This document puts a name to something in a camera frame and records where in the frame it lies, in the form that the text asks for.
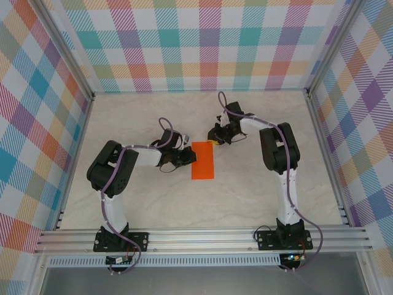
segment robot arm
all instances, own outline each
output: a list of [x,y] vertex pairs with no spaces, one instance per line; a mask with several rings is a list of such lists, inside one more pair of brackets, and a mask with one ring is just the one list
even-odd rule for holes
[[[236,114],[244,115],[238,102],[230,103],[226,105],[226,108]],[[276,172],[276,182],[279,187],[279,210],[274,238],[279,240],[281,248],[288,248],[291,245],[298,244],[299,240],[307,241],[307,230],[305,230],[304,222],[296,214],[288,201],[286,178],[287,157],[285,147],[280,144],[282,139],[275,128],[271,128],[267,124],[252,119],[255,117],[253,114],[246,115],[247,117],[234,116],[224,111],[221,116],[217,117],[219,123],[216,123],[215,127],[208,133],[208,140],[218,145],[225,143],[231,144],[232,138],[236,135],[259,133],[263,161],[267,169]],[[278,125],[278,128],[282,131],[289,147],[290,197],[295,207],[297,207],[296,168],[300,160],[300,152],[290,125],[288,123],[282,123]],[[273,245],[274,242],[270,241],[266,244],[269,246]],[[312,244],[308,243],[307,248],[309,247],[312,248]]]
[[[166,129],[160,140],[152,143],[152,146],[169,140],[171,134],[170,129]],[[131,174],[135,167],[153,166],[162,167],[164,164],[171,162],[176,168],[188,165],[196,161],[196,154],[191,150],[190,146],[186,146],[189,137],[181,135],[179,132],[173,131],[171,141],[161,148],[141,148],[133,147],[127,149],[119,163],[119,169],[115,178],[105,191],[104,207],[107,220],[116,232],[126,235],[128,232],[128,223],[124,215],[123,191],[125,190]],[[113,140],[108,141],[97,158],[90,165],[87,171],[87,179],[91,182],[91,186],[97,191],[98,195],[107,184],[109,178],[113,174],[115,165],[119,158],[123,146]],[[104,223],[99,233],[105,236],[105,243],[109,245],[112,251],[124,249],[125,241],[114,235],[113,231]]]

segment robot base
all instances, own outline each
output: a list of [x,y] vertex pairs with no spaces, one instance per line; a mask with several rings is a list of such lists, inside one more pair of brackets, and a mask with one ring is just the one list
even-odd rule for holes
[[[122,230],[121,234],[131,241],[134,241],[141,247],[142,252],[147,251],[147,245],[149,242],[149,233],[148,232],[129,232],[128,224]],[[97,232],[94,242],[93,251],[94,252],[133,252],[137,251],[136,247],[127,243],[122,238],[118,237],[116,234],[109,232],[103,226]]]
[[258,241],[258,250],[311,250],[313,249],[313,241],[308,230],[304,230],[303,235],[297,240],[287,241],[287,245],[283,246],[280,242],[276,231],[259,230],[256,235]]

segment plaid wall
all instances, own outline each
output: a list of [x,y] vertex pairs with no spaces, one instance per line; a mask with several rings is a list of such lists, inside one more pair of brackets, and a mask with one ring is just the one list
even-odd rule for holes
[[369,0],[316,91],[346,200],[393,288],[393,0]]
[[88,100],[27,0],[0,0],[0,294],[20,294]]
[[[45,1],[69,37],[59,11],[54,11],[51,0]],[[88,73],[86,61],[80,61],[90,81],[95,77],[105,92],[122,92],[302,89],[322,31],[334,22],[329,15],[344,1],[61,3],[72,25],[67,29],[77,36],[74,43],[82,44],[92,65]]]
[[353,0],[345,0],[344,6],[341,9],[338,18],[336,19],[336,22],[334,23],[333,28],[332,28],[328,38],[325,41],[325,44],[324,44],[324,46],[318,56],[317,61],[314,64],[313,70],[311,71],[311,74],[309,75],[304,88],[310,87],[310,85],[315,77],[315,74],[317,73],[317,70],[319,69],[319,65],[321,64],[322,60],[324,60],[327,52],[329,51],[330,46],[332,45],[332,41],[333,41],[334,37],[336,36],[338,29],[341,26],[343,20],[345,19],[345,16],[348,12],[349,6],[351,6],[352,2],[353,2]]

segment beige surface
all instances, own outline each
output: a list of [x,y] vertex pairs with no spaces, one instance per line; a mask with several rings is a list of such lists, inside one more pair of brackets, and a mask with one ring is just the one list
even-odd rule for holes
[[[291,124],[301,159],[297,193],[301,212],[318,224],[340,224],[336,200],[302,92],[226,92],[274,123]],[[192,141],[206,141],[222,112],[216,92],[98,95],[88,124],[62,229],[95,229],[103,222],[100,201],[86,172],[108,140],[149,144],[160,138],[158,118]],[[274,172],[262,160],[259,137],[214,146],[215,178],[191,180],[191,166],[173,173],[157,167],[135,169],[125,190],[130,227],[241,227],[274,225],[278,210]]]

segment orange block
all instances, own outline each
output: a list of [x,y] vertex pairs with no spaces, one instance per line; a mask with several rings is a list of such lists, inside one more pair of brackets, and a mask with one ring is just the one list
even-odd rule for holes
[[192,143],[196,162],[191,164],[191,179],[214,179],[213,145],[209,142]]

